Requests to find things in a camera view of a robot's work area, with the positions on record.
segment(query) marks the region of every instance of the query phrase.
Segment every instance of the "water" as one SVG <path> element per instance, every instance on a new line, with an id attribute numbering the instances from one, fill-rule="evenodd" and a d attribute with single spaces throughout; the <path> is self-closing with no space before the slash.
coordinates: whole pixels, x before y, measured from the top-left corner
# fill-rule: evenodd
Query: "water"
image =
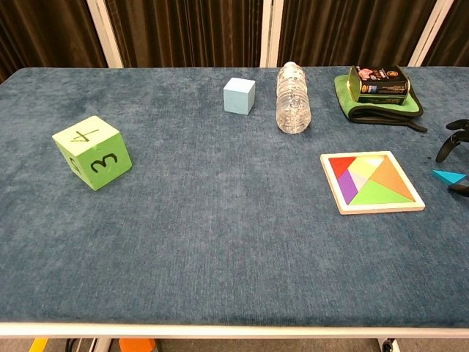
<path id="1" fill-rule="evenodd" d="M 277 76 L 276 120 L 290 134 L 303 132 L 311 122 L 306 76 L 294 62 L 286 63 Z"/>

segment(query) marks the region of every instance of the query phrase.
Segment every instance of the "floor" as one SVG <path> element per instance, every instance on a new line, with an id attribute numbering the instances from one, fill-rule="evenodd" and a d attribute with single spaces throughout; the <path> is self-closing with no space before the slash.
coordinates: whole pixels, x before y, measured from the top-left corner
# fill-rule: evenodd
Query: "floor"
<path id="1" fill-rule="evenodd" d="M 0 340 L 0 352 L 28 352 L 32 340 Z M 66 340 L 49 340 L 44 352 L 65 352 Z M 88 352 L 83 340 L 80 352 Z M 401 352 L 467 352 L 469 340 L 399 340 Z M 119 352 L 113 341 L 109 352 Z M 380 352 L 376 340 L 159 340 L 158 352 Z"/>

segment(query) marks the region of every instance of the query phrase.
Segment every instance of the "brown curtain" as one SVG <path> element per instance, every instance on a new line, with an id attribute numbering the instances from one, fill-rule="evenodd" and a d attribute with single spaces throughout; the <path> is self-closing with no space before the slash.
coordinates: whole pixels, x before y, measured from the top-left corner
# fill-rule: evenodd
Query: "brown curtain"
<path id="1" fill-rule="evenodd" d="M 106 0 L 125 67 L 259 67 L 262 0 Z"/>
<path id="2" fill-rule="evenodd" d="M 279 66 L 407 65 L 436 0 L 285 0 Z"/>
<path id="3" fill-rule="evenodd" d="M 422 65 L 469 66 L 469 1 L 453 3 Z"/>
<path id="4" fill-rule="evenodd" d="M 85 0 L 0 1 L 0 81 L 22 67 L 107 67 Z"/>

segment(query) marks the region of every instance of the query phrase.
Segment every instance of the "green pouch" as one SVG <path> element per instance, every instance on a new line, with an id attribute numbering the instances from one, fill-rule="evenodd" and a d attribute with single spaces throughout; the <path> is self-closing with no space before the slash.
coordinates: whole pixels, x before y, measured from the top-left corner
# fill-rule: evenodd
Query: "green pouch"
<path id="1" fill-rule="evenodd" d="M 338 76 L 334 80 L 334 84 L 340 107 L 349 121 L 379 125 L 402 125 L 420 132 L 427 131 L 425 127 L 411 121 L 414 117 L 419 117 L 424 113 L 412 86 L 410 86 L 409 94 L 402 105 L 357 103 L 350 95 L 347 79 L 348 75 Z"/>

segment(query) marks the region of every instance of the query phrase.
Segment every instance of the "table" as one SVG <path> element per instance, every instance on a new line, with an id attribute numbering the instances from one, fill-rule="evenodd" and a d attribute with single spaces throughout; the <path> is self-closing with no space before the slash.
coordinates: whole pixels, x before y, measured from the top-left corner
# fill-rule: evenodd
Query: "table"
<path id="1" fill-rule="evenodd" d="M 469 170 L 467 145 L 434 161 L 469 69 L 404 70 L 428 133 L 348 122 L 346 67 L 306 68 L 297 136 L 276 127 L 277 69 L 18 71 L 0 86 L 0 334 L 469 337 L 469 199 L 432 176 Z M 224 111 L 231 77 L 256 81 L 248 116 Z M 51 138 L 94 114 L 133 160 L 96 192 Z M 372 150 L 424 211 L 339 214 L 320 154 Z"/>

